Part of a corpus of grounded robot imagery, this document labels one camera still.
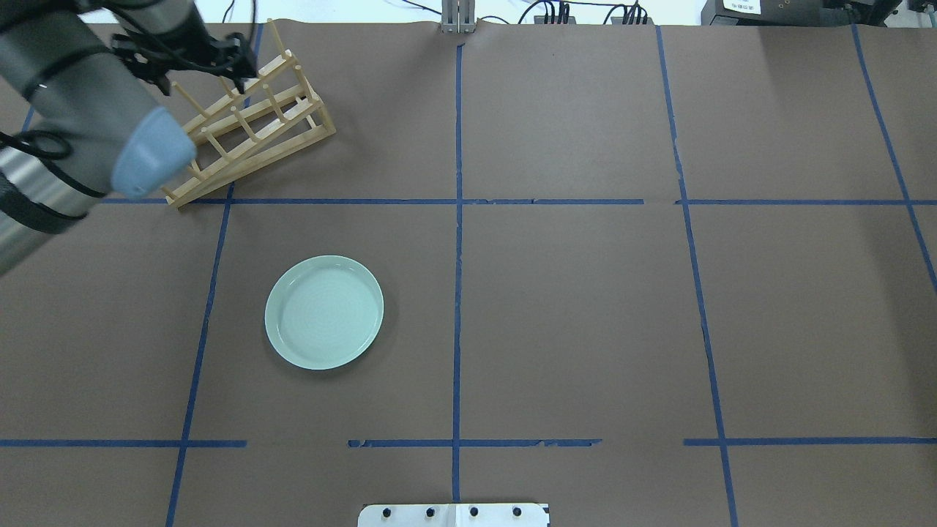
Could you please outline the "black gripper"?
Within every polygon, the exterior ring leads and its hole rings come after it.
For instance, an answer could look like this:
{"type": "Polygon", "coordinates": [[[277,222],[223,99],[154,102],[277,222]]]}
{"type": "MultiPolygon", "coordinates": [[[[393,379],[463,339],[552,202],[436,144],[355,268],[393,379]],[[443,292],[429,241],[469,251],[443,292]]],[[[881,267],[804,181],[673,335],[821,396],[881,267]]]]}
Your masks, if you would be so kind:
{"type": "Polygon", "coordinates": [[[246,34],[231,33],[224,40],[211,42],[207,56],[198,60],[204,72],[224,77],[237,92],[247,89],[247,82],[258,76],[257,57],[246,34]]]}

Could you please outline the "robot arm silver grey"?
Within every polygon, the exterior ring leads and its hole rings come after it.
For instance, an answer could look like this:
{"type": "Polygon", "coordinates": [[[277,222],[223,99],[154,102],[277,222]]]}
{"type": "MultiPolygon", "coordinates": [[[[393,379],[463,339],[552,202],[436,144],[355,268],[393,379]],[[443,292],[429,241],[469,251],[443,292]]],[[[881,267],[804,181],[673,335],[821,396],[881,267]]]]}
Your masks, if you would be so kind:
{"type": "Polygon", "coordinates": [[[38,115],[2,135],[2,273],[111,193],[143,199],[197,157],[167,74],[197,71],[244,92],[254,33],[213,37],[193,1],[4,1],[2,78],[38,115]]]}

